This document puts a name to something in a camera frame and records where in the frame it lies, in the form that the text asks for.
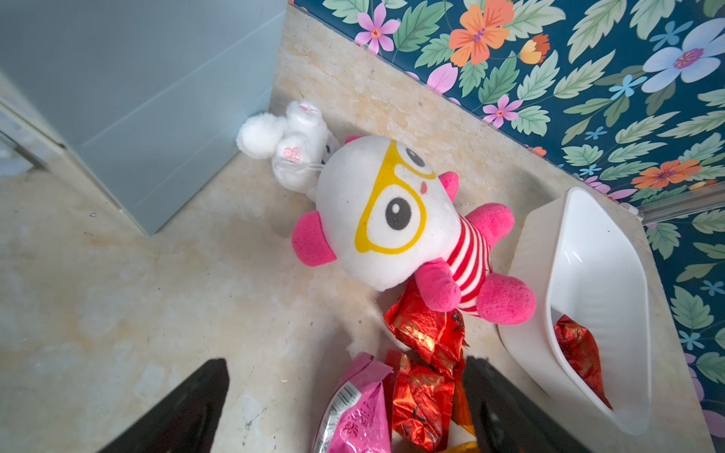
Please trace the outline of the red tea bag bottom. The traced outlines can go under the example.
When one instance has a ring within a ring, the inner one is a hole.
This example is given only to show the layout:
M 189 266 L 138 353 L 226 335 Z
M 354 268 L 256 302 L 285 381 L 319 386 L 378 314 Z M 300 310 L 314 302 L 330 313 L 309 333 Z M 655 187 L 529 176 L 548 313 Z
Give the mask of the red tea bag bottom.
M 613 409 L 604 391 L 600 351 L 591 331 L 563 315 L 554 333 L 569 366 L 607 408 Z

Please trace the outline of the pink tea bag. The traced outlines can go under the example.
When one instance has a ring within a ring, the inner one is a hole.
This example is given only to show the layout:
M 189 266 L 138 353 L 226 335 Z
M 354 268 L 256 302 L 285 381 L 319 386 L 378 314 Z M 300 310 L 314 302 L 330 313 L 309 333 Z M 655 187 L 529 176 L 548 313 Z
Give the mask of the pink tea bag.
M 361 353 L 340 379 L 321 418 L 312 451 L 389 452 L 391 435 L 383 381 L 393 368 Z

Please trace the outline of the yellow tea bag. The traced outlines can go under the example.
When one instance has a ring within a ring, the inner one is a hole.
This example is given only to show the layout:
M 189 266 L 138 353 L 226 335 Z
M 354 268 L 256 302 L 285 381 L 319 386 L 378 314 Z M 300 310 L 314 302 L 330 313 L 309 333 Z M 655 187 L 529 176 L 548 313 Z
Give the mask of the yellow tea bag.
M 444 450 L 442 453 L 480 453 L 476 442 L 467 442 Z

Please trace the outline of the red tea bag top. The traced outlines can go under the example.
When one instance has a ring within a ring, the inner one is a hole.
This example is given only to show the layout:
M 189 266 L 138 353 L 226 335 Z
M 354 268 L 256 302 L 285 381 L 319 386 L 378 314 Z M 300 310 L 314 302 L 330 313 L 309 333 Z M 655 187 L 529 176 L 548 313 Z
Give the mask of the red tea bag top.
M 398 341 L 449 379 L 459 379 L 466 359 L 466 327 L 458 310 L 440 313 L 425 304 L 411 277 L 398 302 L 383 315 L 386 326 Z
M 427 452 L 447 448 L 455 381 L 390 350 L 385 363 L 393 374 L 384 385 L 390 429 Z

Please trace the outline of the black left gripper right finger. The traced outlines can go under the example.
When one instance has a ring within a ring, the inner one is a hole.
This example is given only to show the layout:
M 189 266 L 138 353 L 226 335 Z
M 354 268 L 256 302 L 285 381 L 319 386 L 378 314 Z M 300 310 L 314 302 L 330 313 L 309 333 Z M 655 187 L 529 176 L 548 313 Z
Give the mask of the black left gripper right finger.
M 488 360 L 467 357 L 463 385 L 479 451 L 589 451 Z

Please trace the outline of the orange tea bag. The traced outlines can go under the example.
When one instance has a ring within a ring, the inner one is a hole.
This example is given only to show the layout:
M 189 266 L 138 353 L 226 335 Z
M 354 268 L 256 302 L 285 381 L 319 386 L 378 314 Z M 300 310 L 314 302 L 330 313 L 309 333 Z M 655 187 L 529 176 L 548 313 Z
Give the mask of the orange tea bag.
M 466 391 L 464 390 L 464 368 L 466 368 L 466 359 L 462 357 L 453 372 L 454 396 L 451 410 L 451 421 L 471 435 L 474 435 L 475 428 L 466 399 Z

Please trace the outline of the red tea bag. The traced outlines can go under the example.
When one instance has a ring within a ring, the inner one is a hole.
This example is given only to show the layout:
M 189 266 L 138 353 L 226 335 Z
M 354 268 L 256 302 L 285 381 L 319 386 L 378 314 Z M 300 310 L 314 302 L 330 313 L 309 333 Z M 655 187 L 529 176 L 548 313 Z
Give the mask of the red tea bag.
M 569 366 L 607 408 L 613 409 L 604 391 L 600 351 L 591 331 L 563 315 L 554 333 Z
M 398 341 L 449 379 L 459 379 L 466 359 L 466 327 L 458 310 L 440 313 L 425 304 L 411 277 L 398 302 L 383 315 L 386 326 Z
M 447 448 L 455 381 L 390 350 L 385 363 L 393 374 L 384 385 L 390 429 L 427 452 Z

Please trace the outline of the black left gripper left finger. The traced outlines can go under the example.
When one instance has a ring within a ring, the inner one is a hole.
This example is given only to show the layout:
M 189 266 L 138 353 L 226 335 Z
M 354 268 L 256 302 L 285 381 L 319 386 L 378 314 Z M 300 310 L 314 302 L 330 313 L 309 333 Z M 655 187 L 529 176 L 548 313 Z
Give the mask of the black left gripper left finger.
M 100 452 L 211 451 L 228 387 L 227 361 L 208 360 Z

